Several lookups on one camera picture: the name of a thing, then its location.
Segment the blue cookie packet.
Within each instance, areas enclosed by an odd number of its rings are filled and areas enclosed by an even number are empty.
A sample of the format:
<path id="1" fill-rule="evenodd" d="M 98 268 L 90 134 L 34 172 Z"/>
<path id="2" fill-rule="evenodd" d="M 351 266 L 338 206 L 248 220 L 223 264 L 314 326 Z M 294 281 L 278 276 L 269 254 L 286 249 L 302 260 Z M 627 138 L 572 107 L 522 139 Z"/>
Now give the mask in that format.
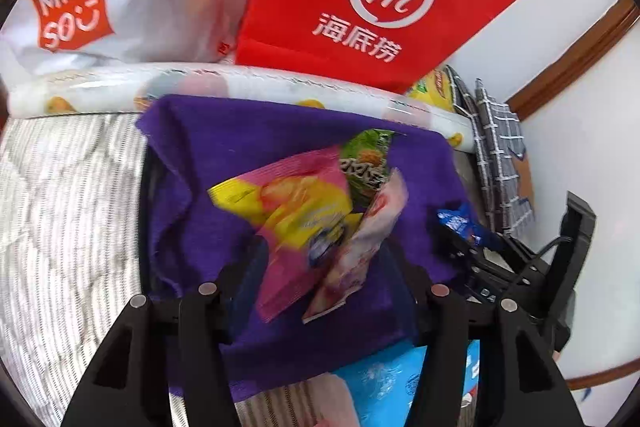
<path id="1" fill-rule="evenodd" d="M 484 247 L 487 245 L 487 231 L 483 225 L 478 222 L 468 202 L 462 204 L 456 209 L 439 209 L 437 210 L 438 222 L 453 231 L 460 239 L 474 247 Z"/>

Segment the long pink white snack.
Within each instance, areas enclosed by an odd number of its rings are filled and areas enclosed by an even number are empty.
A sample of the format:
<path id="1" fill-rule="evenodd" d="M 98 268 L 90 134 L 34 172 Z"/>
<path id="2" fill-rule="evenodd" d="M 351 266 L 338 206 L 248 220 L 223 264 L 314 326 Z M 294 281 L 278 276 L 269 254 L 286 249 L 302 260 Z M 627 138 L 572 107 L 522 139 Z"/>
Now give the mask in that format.
<path id="1" fill-rule="evenodd" d="M 303 315 L 307 324 L 344 306 L 366 283 L 369 265 L 390 236 L 408 202 L 406 182 L 398 168 L 375 195 L 357 230 L 341 246 L 333 265 Z"/>

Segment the green snack packet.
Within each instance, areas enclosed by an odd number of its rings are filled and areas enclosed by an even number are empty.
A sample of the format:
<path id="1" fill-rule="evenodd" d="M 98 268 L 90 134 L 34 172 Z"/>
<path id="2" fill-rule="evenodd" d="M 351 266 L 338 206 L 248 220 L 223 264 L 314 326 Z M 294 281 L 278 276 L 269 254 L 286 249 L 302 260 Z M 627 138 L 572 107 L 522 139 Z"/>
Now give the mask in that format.
<path id="1" fill-rule="evenodd" d="M 364 130 L 341 148 L 340 167 L 357 211 L 365 210 L 371 204 L 390 177 L 387 155 L 394 134 L 386 129 Z"/>

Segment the pink yellow potato-stick bag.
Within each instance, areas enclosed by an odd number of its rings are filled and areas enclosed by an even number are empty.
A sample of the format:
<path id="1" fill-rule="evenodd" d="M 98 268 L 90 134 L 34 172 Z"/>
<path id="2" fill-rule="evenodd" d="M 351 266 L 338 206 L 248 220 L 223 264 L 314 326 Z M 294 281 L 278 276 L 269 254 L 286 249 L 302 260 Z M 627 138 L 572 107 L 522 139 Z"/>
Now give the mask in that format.
<path id="1" fill-rule="evenodd" d="M 277 315 L 316 286 L 352 225 L 352 196 L 337 146 L 290 156 L 222 181 L 213 204 L 250 222 L 269 249 L 256 310 Z"/>

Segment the grey checked folded cloth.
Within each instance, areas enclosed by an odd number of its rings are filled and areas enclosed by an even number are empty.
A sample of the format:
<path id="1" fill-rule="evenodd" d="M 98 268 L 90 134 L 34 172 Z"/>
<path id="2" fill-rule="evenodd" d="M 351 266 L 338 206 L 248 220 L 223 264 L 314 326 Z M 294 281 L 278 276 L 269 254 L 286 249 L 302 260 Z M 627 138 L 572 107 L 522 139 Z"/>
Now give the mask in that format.
<path id="1" fill-rule="evenodd" d="M 454 109 L 472 124 L 485 215 L 491 231 L 525 239 L 535 223 L 535 196 L 518 115 L 480 80 L 469 88 L 449 65 Z"/>

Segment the blue tissue pack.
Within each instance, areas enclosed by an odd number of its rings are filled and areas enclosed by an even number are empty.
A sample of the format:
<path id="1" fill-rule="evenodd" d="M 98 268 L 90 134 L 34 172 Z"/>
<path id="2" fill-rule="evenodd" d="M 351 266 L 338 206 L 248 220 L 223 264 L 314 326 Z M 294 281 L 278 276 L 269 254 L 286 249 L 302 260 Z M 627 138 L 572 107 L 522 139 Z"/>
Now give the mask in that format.
<path id="1" fill-rule="evenodd" d="M 426 349 L 401 341 L 305 381 L 318 426 L 402 426 L 420 381 Z"/>

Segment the striped mattress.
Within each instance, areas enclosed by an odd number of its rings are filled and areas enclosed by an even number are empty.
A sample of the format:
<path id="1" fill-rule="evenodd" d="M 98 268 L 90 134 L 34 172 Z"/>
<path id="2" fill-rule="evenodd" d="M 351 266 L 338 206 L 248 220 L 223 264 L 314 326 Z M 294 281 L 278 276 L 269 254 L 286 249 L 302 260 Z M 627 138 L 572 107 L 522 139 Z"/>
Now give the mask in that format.
<path id="1" fill-rule="evenodd" d="M 1 135 L 1 360 L 46 426 L 140 291 L 134 114 L 11 119 Z"/>

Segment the yellow Lay's chip bag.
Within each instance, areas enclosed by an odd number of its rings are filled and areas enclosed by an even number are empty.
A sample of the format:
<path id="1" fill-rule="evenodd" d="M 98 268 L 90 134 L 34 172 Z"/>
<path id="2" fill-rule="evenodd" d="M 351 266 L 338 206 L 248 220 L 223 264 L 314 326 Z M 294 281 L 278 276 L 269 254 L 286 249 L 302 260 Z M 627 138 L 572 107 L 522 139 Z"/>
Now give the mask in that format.
<path id="1" fill-rule="evenodd" d="M 405 96 L 454 113 L 451 78 L 444 68 L 436 68 L 413 83 Z"/>

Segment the purple towel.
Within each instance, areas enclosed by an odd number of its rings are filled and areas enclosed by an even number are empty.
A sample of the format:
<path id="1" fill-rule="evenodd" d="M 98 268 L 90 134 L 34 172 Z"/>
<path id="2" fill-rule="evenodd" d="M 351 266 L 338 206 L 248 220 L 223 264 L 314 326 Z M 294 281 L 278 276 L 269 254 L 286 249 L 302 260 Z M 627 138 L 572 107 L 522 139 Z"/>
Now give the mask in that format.
<path id="1" fill-rule="evenodd" d="M 153 293 L 180 298 L 241 259 L 267 268 L 222 357 L 241 401 L 400 339 L 378 245 L 436 282 L 435 213 L 466 199 L 437 132 L 297 105 L 167 95 L 138 126 L 163 167 L 150 211 Z"/>

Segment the rolled fruit-print mat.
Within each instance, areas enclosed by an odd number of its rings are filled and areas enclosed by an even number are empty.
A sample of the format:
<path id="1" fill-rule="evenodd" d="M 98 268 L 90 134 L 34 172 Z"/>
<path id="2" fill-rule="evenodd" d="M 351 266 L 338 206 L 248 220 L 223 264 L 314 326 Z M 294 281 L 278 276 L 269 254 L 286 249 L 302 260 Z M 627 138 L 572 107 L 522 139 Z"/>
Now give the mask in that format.
<path id="1" fill-rule="evenodd" d="M 141 113 L 168 94 L 323 107 L 410 124 L 472 153 L 472 121 L 408 96 L 346 81 L 226 64 L 139 64 L 36 76 L 9 89 L 14 118 L 73 113 Z"/>

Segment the brown wooden door frame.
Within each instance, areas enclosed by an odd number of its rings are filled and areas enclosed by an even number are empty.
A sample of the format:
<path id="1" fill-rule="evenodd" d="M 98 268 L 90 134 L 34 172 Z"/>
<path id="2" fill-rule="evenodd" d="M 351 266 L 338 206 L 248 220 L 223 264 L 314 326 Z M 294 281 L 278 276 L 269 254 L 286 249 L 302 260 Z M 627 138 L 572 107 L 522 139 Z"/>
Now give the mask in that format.
<path id="1" fill-rule="evenodd" d="M 554 63 L 508 100 L 521 121 L 534 115 L 605 57 L 639 20 L 634 0 L 617 0 Z"/>

